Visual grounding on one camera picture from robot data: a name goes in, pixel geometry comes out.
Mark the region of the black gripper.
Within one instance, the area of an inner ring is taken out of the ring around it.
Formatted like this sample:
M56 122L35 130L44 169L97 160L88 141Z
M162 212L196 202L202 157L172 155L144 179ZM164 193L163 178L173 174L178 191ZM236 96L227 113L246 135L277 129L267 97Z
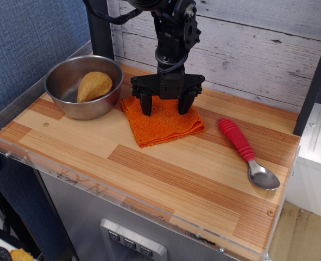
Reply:
M140 99L144 115L151 116L153 96L178 100L179 114L188 113L195 97L202 92L205 77L200 74L157 73L131 78L132 95Z

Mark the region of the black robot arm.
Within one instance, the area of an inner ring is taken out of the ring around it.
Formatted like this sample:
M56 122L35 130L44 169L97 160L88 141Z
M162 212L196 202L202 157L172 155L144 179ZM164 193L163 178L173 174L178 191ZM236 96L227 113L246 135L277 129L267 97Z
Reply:
M142 112L150 116L153 97L178 100L178 112L186 114L202 92L204 76L187 74L184 63L190 49L200 42L195 1L130 1L140 11L150 11L158 46L157 73L133 77L132 95L139 99Z

